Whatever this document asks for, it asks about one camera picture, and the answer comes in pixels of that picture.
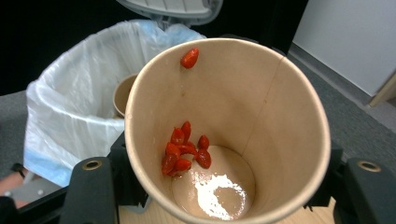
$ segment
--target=wall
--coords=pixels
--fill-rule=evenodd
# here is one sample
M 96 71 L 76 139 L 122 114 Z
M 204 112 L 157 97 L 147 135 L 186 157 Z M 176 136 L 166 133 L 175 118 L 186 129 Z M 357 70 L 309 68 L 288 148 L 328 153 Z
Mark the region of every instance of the wall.
M 293 43 L 374 96 L 396 71 L 396 1 L 310 0 Z

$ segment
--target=red tomato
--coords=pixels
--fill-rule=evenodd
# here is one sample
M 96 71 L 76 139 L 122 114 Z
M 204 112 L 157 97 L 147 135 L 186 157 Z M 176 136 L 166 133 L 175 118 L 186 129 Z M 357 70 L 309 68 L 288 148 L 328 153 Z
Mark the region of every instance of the red tomato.
M 188 145 L 180 145 L 180 146 L 178 146 L 178 149 L 180 150 L 180 155 L 191 154 L 191 155 L 194 155 L 194 157 L 198 156 L 197 150 L 195 149 L 195 147 L 188 146 Z
M 202 135 L 198 140 L 198 148 L 199 149 L 208 149 L 209 148 L 209 139 L 206 135 Z
M 206 149 L 198 149 L 198 157 L 196 160 L 203 168 L 206 169 L 210 167 L 210 164 L 212 164 L 212 159 Z
M 192 148 L 194 148 L 196 150 L 195 144 L 192 143 L 192 142 L 187 142 L 187 144 L 185 144 L 185 145 L 188 146 L 188 147 L 192 147 Z
M 187 144 L 189 142 L 189 138 L 191 135 L 191 124 L 189 121 L 186 121 L 183 123 L 183 126 L 181 126 L 181 130 L 184 133 L 184 142 L 183 144 Z
M 177 156 L 175 154 L 165 154 L 165 156 L 163 157 L 163 167 L 162 167 L 163 175 L 166 175 L 169 172 L 171 172 L 176 162 L 177 162 Z
M 166 144 L 165 154 L 174 154 L 177 156 L 177 159 L 180 159 L 180 149 L 170 142 Z
M 180 128 L 175 128 L 172 132 L 171 143 L 177 146 L 184 143 L 184 133 Z
M 186 171 L 186 170 L 190 170 L 191 168 L 191 162 L 189 160 L 186 159 L 180 159 L 175 163 L 175 168 L 178 171 Z
M 187 69 L 192 68 L 198 60 L 198 55 L 198 48 L 193 48 L 181 58 L 180 64 Z
M 169 172 L 167 175 L 169 175 L 169 176 L 175 176 L 175 175 L 177 175 L 177 173 L 178 173 L 178 170 L 176 169 L 176 167 L 174 167 L 174 168 L 171 170 L 171 172 Z

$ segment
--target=small paper cup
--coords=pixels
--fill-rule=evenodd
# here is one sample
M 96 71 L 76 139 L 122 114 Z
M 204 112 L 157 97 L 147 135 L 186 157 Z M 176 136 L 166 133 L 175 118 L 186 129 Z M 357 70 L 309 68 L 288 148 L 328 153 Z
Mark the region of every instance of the small paper cup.
M 126 104 L 128 103 L 129 93 L 132 86 L 134 85 L 136 77 L 137 74 L 129 75 L 122 82 L 120 82 L 120 84 L 114 90 L 113 105 L 116 108 L 118 115 L 122 118 L 125 116 L 125 108 Z

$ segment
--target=floor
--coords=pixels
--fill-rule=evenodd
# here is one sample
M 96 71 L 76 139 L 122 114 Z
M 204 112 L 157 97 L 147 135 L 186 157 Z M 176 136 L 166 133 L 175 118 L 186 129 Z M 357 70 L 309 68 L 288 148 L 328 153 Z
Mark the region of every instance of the floor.
M 344 159 L 376 161 L 396 175 L 396 101 L 368 106 L 369 95 L 294 44 L 288 58 L 316 89 L 328 116 L 332 140 L 344 149 Z
M 26 120 L 25 91 L 0 96 L 0 179 L 15 162 L 23 163 Z

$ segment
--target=trash can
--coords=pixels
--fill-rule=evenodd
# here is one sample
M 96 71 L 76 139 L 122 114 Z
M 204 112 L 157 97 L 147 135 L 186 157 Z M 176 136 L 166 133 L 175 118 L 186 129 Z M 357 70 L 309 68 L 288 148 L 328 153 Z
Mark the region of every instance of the trash can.
M 124 130 L 112 101 L 118 83 L 165 49 L 202 38 L 181 23 L 124 21 L 65 52 L 27 88 L 24 166 L 67 186 L 79 161 L 106 156 Z

